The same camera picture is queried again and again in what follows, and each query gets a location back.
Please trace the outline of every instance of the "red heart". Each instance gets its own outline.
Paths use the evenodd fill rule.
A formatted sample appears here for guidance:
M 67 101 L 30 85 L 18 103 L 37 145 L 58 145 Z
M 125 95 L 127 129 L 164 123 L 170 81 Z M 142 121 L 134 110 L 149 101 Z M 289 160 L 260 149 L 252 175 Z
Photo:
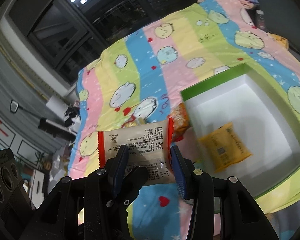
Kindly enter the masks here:
M 123 112 L 123 115 L 126 116 L 127 114 L 129 114 L 131 111 L 131 107 L 127 107 L 126 109 L 124 109 L 122 112 Z
M 169 204 L 170 200 L 164 196 L 159 197 L 159 202 L 161 207 L 165 207 L 166 205 Z
M 174 141 L 175 142 L 178 142 L 178 141 L 181 141 L 183 140 L 183 135 L 180 135 L 179 137 L 177 137 Z

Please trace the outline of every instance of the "blanket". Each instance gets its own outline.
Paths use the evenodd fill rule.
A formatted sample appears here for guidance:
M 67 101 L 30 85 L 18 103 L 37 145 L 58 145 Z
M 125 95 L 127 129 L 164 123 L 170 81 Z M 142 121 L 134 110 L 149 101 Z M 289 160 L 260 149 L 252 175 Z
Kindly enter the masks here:
M 139 117 L 164 120 L 182 101 L 181 90 L 240 63 L 267 71 L 288 95 L 291 88 L 300 94 L 300 63 L 253 25 L 238 0 L 193 4 L 117 41 L 79 73 L 82 125 L 69 175 L 84 177 L 99 167 L 98 130 L 117 129 Z M 291 105 L 300 113 L 293 93 Z M 184 157 L 201 165 L 191 129 L 177 145 Z M 285 187 L 266 194 L 259 203 L 264 212 L 300 199 L 295 197 L 300 193 L 296 174 L 290 194 Z M 191 210 L 174 183 L 143 187 L 128 209 L 131 235 L 139 240 L 186 239 Z

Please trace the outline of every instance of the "blue cartoon character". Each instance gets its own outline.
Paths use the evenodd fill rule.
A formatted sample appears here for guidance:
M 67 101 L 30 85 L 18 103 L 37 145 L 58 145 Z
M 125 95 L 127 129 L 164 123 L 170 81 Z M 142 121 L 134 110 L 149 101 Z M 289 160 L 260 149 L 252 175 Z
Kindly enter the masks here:
M 172 47 L 163 47 L 162 49 L 159 49 L 157 53 L 157 60 L 161 64 L 168 64 L 172 61 L 175 61 L 178 57 L 178 52 Z

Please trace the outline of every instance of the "yellow cartoon character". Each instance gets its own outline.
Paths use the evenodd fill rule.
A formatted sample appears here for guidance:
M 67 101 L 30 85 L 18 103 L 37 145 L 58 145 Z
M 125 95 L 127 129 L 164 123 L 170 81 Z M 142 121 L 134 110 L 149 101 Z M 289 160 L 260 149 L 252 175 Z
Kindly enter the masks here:
M 92 61 L 88 66 L 86 66 L 86 69 L 88 71 L 91 71 L 99 63 L 100 60 L 101 60 L 101 57 L 96 59 L 95 61 Z
M 168 38 L 174 29 L 171 23 L 164 23 L 154 29 L 154 35 L 160 39 Z
M 293 109 L 300 114 L 300 87 L 290 87 L 288 89 L 288 99 Z
M 91 156 L 98 150 L 98 132 L 88 134 L 81 142 L 80 155 L 82 157 Z
M 234 42 L 239 46 L 249 49 L 262 49 L 265 46 L 263 40 L 251 32 L 236 31 L 234 35 Z
M 86 101 L 89 97 L 89 92 L 86 89 L 83 89 L 79 92 L 80 101 Z
M 222 13 L 215 12 L 214 10 L 209 12 L 209 18 L 218 24 L 225 24 L 229 21 L 229 19 Z

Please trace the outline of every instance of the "metal screw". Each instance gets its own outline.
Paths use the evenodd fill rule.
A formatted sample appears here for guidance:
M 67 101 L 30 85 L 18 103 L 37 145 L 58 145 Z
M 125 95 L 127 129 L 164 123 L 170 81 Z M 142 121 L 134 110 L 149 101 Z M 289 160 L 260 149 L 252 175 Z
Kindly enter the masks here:
M 107 207 L 112 207 L 113 206 L 113 201 L 109 200 L 106 204 Z
M 63 177 L 63 178 L 61 179 L 61 182 L 62 182 L 62 183 L 68 183 L 69 181 L 70 181 L 70 177 L 69 177 L 69 176 Z
M 106 173 L 106 170 L 105 169 L 97 169 L 96 172 L 98 175 L 102 175 L 102 174 Z
M 231 176 L 231 177 L 229 178 L 229 181 L 231 181 L 232 183 L 237 183 L 237 182 L 238 182 L 238 179 L 237 179 L 236 177 L 234 177 L 234 176 Z
M 195 169 L 195 170 L 193 170 L 193 173 L 194 173 L 195 175 L 201 175 L 201 174 L 203 173 L 203 171 L 200 170 L 200 169 Z

